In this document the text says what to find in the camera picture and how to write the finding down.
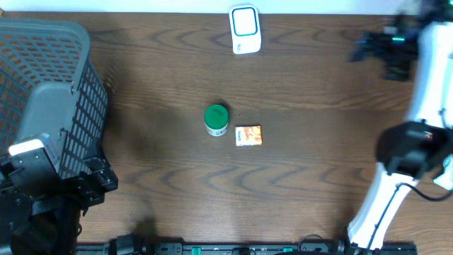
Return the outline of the light green snack packet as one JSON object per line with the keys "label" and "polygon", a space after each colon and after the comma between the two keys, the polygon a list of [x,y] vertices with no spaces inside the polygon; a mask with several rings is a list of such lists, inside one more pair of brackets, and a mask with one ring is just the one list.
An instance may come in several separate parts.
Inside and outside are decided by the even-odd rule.
{"label": "light green snack packet", "polygon": [[452,190],[452,154],[448,155],[442,163],[443,172],[433,181],[438,186],[451,191]]}

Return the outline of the green lid jar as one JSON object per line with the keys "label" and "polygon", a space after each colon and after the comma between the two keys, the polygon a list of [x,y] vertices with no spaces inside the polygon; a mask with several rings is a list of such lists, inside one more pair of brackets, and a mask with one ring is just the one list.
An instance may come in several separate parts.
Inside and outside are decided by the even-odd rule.
{"label": "green lid jar", "polygon": [[229,126],[229,112],[219,104],[209,106],[204,114],[206,131],[215,137],[224,135]]}

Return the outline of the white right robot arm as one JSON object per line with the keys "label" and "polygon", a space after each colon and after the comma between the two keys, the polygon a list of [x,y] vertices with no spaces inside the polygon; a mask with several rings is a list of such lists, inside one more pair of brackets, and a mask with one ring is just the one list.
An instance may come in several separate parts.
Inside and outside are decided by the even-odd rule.
{"label": "white right robot arm", "polygon": [[347,239],[334,254],[382,254],[384,237],[406,196],[430,202],[452,196],[452,2],[418,1],[411,18],[402,11],[381,33],[365,33],[351,57],[374,56],[386,64],[386,79],[407,81],[417,64],[405,120],[379,136],[376,174]]}

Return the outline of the small orange box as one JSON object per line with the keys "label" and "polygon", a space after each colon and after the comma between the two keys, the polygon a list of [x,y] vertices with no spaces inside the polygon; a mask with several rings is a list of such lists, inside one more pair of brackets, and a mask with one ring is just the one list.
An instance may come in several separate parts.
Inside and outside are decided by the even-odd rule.
{"label": "small orange box", "polygon": [[235,127],[235,143],[237,147],[261,146],[261,126],[238,126]]}

